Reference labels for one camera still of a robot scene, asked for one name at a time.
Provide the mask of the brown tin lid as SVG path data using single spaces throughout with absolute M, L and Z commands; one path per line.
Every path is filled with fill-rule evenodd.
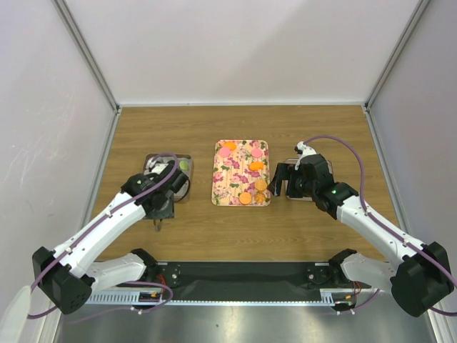
M 299 162 L 298 169 L 295 169 L 298 158 L 291 158 L 285 161 L 287 166 L 286 197 L 290 200 L 311 202 L 313 182 L 318 186 L 328 185 L 333 181 L 333 164 L 330 161 L 317 159 L 311 156 L 311 161 L 304 164 Z

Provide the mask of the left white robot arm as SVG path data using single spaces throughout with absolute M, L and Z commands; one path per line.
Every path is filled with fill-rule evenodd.
M 144 249 L 106 262 L 96 258 L 129 227 L 146 217 L 174 216 L 174 196 L 189 178 L 179 169 L 136 174 L 121 187 L 109 205 L 83 229 L 53 249 L 38 248 L 32 255 L 35 280 L 54 310 L 71 314 L 97 291 L 120 284 L 160 287 L 172 293 L 159 277 L 157 261 Z

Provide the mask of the metal tongs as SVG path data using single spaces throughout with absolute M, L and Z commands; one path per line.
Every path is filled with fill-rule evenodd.
M 162 229 L 162 223 L 163 223 L 163 220 L 162 219 L 154 219 L 153 220 L 153 224 L 154 224 L 154 230 L 156 232 L 160 232 L 161 229 Z

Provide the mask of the green cookie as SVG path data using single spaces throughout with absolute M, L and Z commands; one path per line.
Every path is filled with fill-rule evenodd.
M 179 162 L 179 167 L 183 171 L 189 170 L 189 163 L 186 160 L 181 160 Z

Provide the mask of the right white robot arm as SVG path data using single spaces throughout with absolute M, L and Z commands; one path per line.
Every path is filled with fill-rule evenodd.
M 372 210 L 353 187 L 334 180 L 322 155 L 278 164 L 268 190 L 277 197 L 283 187 L 286 196 L 310 199 L 384 256 L 380 262 L 350 249 L 338 253 L 328 270 L 333 285 L 345 287 L 352 281 L 370 285 L 389 293 L 412 317 L 421 316 L 453 292 L 456 280 L 446 250 L 437 242 L 424 244 Z

